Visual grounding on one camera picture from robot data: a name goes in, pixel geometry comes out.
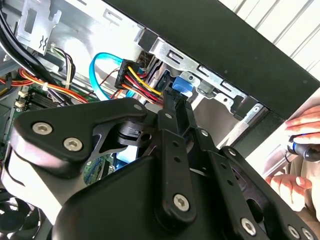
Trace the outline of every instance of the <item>robotic arm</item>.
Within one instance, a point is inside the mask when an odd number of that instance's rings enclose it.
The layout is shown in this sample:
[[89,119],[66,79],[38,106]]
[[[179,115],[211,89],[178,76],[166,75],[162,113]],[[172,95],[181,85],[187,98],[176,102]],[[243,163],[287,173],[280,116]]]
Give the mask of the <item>robotic arm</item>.
[[[87,161],[128,145],[136,161],[85,187]],[[174,90],[157,114],[132,98],[21,114],[1,179],[44,211],[54,240],[317,239]]]

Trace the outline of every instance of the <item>fingernail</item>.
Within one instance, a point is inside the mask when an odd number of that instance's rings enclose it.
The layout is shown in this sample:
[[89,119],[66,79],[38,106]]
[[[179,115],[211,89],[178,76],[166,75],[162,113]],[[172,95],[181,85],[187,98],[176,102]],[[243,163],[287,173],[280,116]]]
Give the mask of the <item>fingernail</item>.
[[301,186],[306,184],[306,181],[302,177],[297,177],[296,181]]

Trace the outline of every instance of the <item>white cable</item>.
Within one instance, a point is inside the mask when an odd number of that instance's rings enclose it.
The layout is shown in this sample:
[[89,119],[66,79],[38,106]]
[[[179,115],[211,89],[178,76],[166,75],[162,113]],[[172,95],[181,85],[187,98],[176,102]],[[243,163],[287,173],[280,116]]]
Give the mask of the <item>white cable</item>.
[[71,61],[70,59],[67,57],[67,68],[68,68],[68,71],[66,73],[66,84],[65,84],[65,88],[66,89],[70,89],[70,85],[71,85]]
[[67,69],[67,72],[66,72],[66,82],[65,82],[65,88],[66,89],[70,89],[70,85],[71,85],[71,68],[72,68],[72,65],[71,65],[71,61],[70,59],[64,54],[64,52],[60,51],[59,49],[57,48],[52,48],[53,50],[55,50],[56,52],[62,54],[64,56],[64,59],[66,59],[66,62],[65,62],[65,65],[66,65],[66,69]]

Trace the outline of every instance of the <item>cable tie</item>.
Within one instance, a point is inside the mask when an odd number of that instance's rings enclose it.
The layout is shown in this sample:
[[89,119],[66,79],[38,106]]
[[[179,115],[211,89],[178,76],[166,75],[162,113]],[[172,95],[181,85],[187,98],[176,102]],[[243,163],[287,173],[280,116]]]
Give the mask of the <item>cable tie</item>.
[[45,91],[45,92],[48,91],[48,82],[45,82],[45,83],[43,84],[42,90]]

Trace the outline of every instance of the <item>yellow wire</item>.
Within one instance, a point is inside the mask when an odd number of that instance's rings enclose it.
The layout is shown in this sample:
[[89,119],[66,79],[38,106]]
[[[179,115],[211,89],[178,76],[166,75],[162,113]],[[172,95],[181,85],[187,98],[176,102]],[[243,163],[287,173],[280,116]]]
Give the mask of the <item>yellow wire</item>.
[[5,94],[7,90],[8,90],[8,88],[5,88],[5,89],[3,89],[2,91],[0,91],[0,96],[1,96],[2,94]]
[[145,86],[150,91],[154,92],[155,94],[161,95],[161,92],[153,89],[148,84],[146,84],[144,81],[141,80],[141,78],[135,73],[135,71],[132,69],[132,67],[128,66],[129,71],[132,73],[132,75],[138,80],[139,83],[141,83],[143,86]]

